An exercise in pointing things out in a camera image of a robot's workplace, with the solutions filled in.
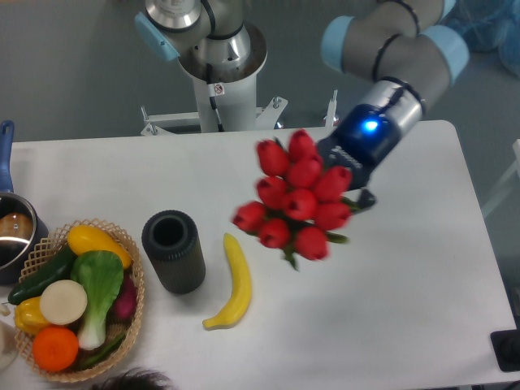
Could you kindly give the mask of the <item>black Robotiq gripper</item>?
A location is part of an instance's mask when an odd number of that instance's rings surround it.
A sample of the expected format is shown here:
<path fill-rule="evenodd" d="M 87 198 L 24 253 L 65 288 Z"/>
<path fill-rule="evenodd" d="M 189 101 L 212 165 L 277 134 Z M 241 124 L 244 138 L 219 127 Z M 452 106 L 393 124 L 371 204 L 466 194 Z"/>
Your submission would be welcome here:
<path fill-rule="evenodd" d="M 329 136 L 317 143 L 324 166 L 347 168 L 352 174 L 349 189 L 360 189 L 355 201 L 344 199 L 351 211 L 365 211 L 376 205 L 376 196 L 362 187 L 401 139 L 399 128 L 386 111 L 368 104 L 357 105 Z"/>

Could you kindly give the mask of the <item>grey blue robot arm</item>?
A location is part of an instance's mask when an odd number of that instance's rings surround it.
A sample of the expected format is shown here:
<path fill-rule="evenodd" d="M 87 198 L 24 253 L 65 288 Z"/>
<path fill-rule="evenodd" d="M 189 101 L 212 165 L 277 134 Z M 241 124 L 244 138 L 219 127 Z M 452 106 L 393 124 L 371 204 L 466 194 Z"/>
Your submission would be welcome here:
<path fill-rule="evenodd" d="M 469 61 L 463 38 L 441 22 L 453 1 L 382 1 L 366 17 L 339 16 L 325 29 L 330 68 L 372 82 L 370 91 L 318 142 L 326 167 L 342 166 L 359 190 L 346 203 L 371 208 L 372 172 L 457 80 Z"/>

